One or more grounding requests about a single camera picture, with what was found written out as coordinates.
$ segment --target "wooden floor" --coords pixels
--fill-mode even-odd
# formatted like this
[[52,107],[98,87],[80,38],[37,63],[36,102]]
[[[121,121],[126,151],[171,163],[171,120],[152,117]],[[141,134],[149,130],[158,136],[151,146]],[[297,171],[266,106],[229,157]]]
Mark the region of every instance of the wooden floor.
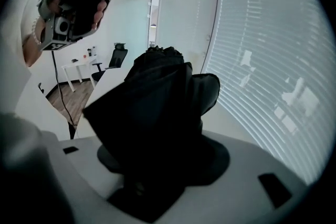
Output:
[[[66,105],[75,125],[78,124],[82,110],[85,107],[90,95],[93,92],[91,81],[73,83],[75,92],[72,92],[68,84],[60,86],[63,93],[64,104]],[[58,89],[48,98],[49,102],[71,123],[70,118],[61,102]]]

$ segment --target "chair armrest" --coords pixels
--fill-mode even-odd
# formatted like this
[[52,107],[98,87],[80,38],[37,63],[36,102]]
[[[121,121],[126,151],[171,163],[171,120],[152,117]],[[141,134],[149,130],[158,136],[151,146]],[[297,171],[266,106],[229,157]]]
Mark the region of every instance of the chair armrest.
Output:
[[100,69],[100,65],[101,65],[101,64],[102,64],[101,62],[95,62],[95,63],[93,63],[92,65],[93,65],[93,66],[97,66],[97,67],[98,67],[98,71],[101,72],[101,69]]

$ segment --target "chair backrest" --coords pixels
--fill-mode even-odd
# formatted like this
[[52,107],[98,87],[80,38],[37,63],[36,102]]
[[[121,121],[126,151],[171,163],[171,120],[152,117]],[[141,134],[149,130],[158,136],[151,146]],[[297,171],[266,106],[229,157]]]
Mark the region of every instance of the chair backrest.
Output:
[[124,48],[124,45],[125,44],[122,43],[116,44],[116,48],[113,51],[109,67],[121,67],[121,64],[124,61],[128,52],[128,50]]

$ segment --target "white table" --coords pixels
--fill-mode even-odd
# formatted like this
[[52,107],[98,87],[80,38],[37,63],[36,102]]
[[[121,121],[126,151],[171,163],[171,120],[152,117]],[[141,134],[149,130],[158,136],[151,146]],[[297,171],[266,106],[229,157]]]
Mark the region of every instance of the white table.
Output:
[[[99,99],[101,96],[118,86],[119,84],[124,82],[125,77],[129,73],[130,69],[128,68],[114,68],[114,69],[107,69],[104,75],[101,77],[99,82],[97,83],[95,89],[93,90],[87,104],[85,107],[89,106],[95,100]],[[87,119],[80,116],[77,131],[75,134],[75,138],[84,138],[95,136],[95,132],[92,129],[90,123]]]
[[87,58],[82,58],[81,60],[78,60],[77,62],[72,62],[72,63],[69,63],[67,65],[62,66],[64,74],[65,74],[65,77],[67,78],[69,86],[70,86],[70,88],[72,89],[73,92],[75,91],[75,89],[74,89],[74,86],[71,83],[71,80],[69,79],[67,68],[76,67],[77,74],[78,74],[78,77],[79,77],[79,82],[82,83],[83,82],[82,81],[82,75],[80,73],[79,67],[80,66],[86,66],[86,68],[88,69],[88,73],[89,73],[89,76],[90,76],[90,80],[91,80],[92,86],[93,86],[93,88],[95,88],[96,84],[95,84],[95,82],[94,82],[94,80],[93,80],[93,78],[91,76],[90,64],[93,61],[95,61],[96,58],[97,58],[97,56],[91,56],[91,57],[87,57]]

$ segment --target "baseboard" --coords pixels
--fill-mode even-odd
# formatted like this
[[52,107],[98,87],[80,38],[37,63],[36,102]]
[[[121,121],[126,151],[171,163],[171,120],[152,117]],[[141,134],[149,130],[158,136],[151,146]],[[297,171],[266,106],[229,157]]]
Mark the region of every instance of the baseboard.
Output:
[[[90,81],[90,79],[89,78],[82,79],[82,81]],[[72,80],[71,83],[80,83],[80,81],[79,81],[79,79],[75,79],[75,80]],[[59,83],[59,85],[67,85],[67,84],[68,84],[67,81]],[[46,95],[46,98],[48,99],[52,95],[52,93],[57,90],[57,88],[58,87],[57,87],[57,84],[56,84],[55,87],[53,87],[52,90],[50,92],[48,92],[48,94]]]

